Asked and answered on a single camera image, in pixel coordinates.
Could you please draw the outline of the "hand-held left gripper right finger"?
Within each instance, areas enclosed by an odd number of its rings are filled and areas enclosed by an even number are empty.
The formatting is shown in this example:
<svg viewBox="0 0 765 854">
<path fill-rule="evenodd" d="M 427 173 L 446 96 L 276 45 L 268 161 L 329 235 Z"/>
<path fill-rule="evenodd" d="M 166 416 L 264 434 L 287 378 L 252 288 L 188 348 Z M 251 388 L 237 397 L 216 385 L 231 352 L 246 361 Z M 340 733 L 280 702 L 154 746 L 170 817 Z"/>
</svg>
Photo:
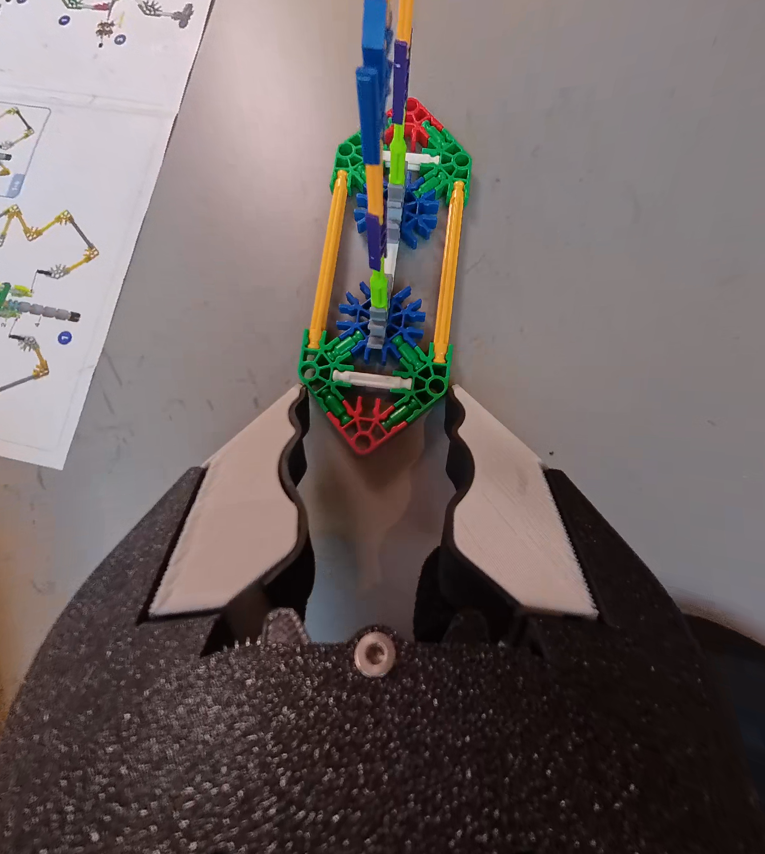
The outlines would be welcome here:
<svg viewBox="0 0 765 854">
<path fill-rule="evenodd" d="M 527 612 L 598 616 L 539 455 L 462 387 L 448 391 L 445 433 L 453 561 Z"/>
</svg>

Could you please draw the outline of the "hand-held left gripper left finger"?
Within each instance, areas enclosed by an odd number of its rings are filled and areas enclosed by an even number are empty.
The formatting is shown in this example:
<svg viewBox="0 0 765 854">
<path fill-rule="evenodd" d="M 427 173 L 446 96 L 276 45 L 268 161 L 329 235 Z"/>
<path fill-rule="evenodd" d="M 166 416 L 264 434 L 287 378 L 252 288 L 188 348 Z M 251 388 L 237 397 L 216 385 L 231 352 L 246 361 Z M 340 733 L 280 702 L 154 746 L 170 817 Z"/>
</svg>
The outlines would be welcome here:
<svg viewBox="0 0 765 854">
<path fill-rule="evenodd" d="M 150 617 L 220 612 L 277 578 L 309 539 L 299 492 L 310 428 L 305 386 L 292 386 L 207 459 Z"/>
</svg>

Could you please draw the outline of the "long yellow rod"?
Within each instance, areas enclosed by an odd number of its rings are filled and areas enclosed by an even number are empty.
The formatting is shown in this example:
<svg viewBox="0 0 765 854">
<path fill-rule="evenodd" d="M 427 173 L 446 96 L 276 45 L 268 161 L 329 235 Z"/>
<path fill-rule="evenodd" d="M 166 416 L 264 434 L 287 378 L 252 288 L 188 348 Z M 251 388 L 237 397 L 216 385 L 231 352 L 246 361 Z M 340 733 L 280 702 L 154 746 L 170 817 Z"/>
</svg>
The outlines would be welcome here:
<svg viewBox="0 0 765 854">
<path fill-rule="evenodd" d="M 348 174 L 340 169 L 336 173 L 332 201 L 328 216 L 324 250 L 316 283 L 315 300 L 312 309 L 312 320 L 308 329 L 310 349 L 319 349 L 326 324 L 328 310 L 334 285 L 334 273 L 340 248 L 342 228 L 345 219 L 345 204 L 347 200 Z"/>
<path fill-rule="evenodd" d="M 452 188 L 445 229 L 441 282 L 433 337 L 433 362 L 435 364 L 443 364 L 446 362 L 450 344 L 452 309 L 456 287 L 464 204 L 464 182 L 462 180 L 457 180 L 454 182 Z"/>
</svg>

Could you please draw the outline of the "blue snowflake connector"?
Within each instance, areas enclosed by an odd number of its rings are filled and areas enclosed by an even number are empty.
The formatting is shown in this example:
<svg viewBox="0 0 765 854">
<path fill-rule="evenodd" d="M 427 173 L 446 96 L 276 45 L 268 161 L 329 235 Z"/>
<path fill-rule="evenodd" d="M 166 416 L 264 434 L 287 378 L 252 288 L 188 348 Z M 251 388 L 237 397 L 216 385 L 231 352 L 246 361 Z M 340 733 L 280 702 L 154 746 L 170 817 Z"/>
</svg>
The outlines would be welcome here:
<svg viewBox="0 0 765 854">
<path fill-rule="evenodd" d="M 394 214 L 388 214 L 388 237 L 398 240 L 411 250 L 416 250 L 419 239 L 429 240 L 438 225 L 440 202 L 435 190 L 418 195 L 423 180 L 407 183 Z"/>
</svg>

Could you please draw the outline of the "green fan-shaped connector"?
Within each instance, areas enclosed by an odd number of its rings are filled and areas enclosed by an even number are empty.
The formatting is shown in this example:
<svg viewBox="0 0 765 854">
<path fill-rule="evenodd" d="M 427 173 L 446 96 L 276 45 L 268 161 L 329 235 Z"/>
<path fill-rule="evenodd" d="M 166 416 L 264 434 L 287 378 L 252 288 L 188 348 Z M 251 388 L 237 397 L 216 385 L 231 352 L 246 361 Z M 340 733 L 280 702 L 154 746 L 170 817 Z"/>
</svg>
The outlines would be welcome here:
<svg viewBox="0 0 765 854">
<path fill-rule="evenodd" d="M 420 177 L 423 181 L 415 191 L 417 197 L 434 193 L 435 200 L 450 204 L 454 185 L 462 182 L 464 205 L 470 200 L 470 181 L 473 159 L 468 151 L 445 128 L 436 127 L 426 120 L 421 125 L 428 137 L 422 153 L 436 157 L 438 161 L 427 162 L 421 166 Z"/>
<path fill-rule="evenodd" d="M 366 194 L 366 175 L 360 131 L 356 131 L 355 134 L 346 138 L 336 149 L 330 180 L 331 192 L 334 192 L 334 186 L 340 172 L 345 173 L 349 197 L 355 194 Z"/>
</svg>

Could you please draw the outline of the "red corner connector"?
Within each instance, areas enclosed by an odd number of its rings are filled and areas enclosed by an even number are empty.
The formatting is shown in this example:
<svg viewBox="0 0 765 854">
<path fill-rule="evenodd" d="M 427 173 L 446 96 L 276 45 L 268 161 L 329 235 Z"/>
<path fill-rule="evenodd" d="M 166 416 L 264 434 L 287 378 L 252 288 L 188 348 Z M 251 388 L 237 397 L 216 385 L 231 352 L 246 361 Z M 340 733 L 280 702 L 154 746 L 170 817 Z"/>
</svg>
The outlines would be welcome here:
<svg viewBox="0 0 765 854">
<path fill-rule="evenodd" d="M 407 150 L 417 153 L 430 146 L 429 132 L 425 125 L 436 132 L 445 130 L 444 125 L 416 98 L 409 97 L 405 109 L 405 142 Z"/>
</svg>

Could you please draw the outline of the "white instruction sheet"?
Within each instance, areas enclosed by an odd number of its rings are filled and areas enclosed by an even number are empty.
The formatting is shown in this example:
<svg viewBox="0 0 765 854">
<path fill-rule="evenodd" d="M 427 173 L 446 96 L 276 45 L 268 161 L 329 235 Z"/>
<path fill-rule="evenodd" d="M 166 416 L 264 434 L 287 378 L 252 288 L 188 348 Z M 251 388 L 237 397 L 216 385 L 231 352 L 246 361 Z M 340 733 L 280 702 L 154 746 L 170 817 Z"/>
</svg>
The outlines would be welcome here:
<svg viewBox="0 0 765 854">
<path fill-rule="evenodd" d="M 212 2 L 0 1 L 0 456 L 64 467 Z"/>
</svg>

